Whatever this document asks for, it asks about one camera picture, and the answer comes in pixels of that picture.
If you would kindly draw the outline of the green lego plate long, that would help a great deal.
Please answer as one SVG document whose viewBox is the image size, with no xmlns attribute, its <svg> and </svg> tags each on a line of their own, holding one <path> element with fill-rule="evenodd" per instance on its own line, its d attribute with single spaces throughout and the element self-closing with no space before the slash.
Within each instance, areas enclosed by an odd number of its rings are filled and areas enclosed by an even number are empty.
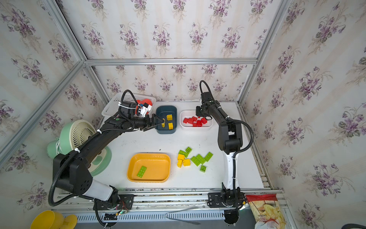
<svg viewBox="0 0 366 229">
<path fill-rule="evenodd" d="M 193 156 L 190 158 L 190 160 L 198 167 L 201 165 L 201 162 L 200 160 L 196 157 L 196 156 Z"/>
</svg>

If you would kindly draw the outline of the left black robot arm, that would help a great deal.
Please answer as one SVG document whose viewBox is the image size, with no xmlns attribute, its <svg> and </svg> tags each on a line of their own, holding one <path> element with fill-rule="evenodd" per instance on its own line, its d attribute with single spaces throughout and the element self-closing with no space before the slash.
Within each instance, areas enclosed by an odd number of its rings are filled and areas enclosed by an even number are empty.
<svg viewBox="0 0 366 229">
<path fill-rule="evenodd" d="M 109 117 L 94 135 L 66 155 L 53 159 L 53 181 L 48 195 L 51 207 L 58 206 L 73 197 L 101 202 L 108 209 L 120 203 L 118 190 L 94 180 L 90 171 L 92 161 L 112 141 L 122 134 L 137 130 L 148 131 L 165 122 L 156 114 L 150 114 L 148 103 L 125 101 L 125 90 L 118 104 L 118 111 Z"/>
</svg>

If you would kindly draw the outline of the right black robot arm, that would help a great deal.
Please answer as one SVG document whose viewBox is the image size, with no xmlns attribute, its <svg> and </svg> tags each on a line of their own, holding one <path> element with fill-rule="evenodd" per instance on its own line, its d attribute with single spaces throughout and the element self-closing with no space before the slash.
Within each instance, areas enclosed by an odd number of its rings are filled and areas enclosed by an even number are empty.
<svg viewBox="0 0 366 229">
<path fill-rule="evenodd" d="M 240 187 L 237 181 L 237 156 L 249 150 L 254 142 L 254 132 L 250 125 L 242 120 L 231 118 L 214 99 L 208 83 L 200 81 L 200 106 L 196 107 L 196 115 L 218 124 L 217 142 L 224 155 L 224 179 L 221 188 L 221 201 L 229 210 L 224 211 L 227 224 L 235 224 L 239 220 Z"/>
</svg>

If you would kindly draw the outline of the green lego brick small square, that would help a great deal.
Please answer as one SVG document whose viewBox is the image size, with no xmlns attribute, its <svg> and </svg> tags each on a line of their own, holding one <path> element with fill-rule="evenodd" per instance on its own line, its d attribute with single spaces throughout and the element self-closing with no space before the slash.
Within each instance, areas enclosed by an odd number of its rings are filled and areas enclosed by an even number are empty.
<svg viewBox="0 0 366 229">
<path fill-rule="evenodd" d="M 187 153 L 191 153 L 191 152 L 192 152 L 192 148 L 187 147 L 187 148 L 185 149 L 185 151 L 186 151 Z"/>
</svg>

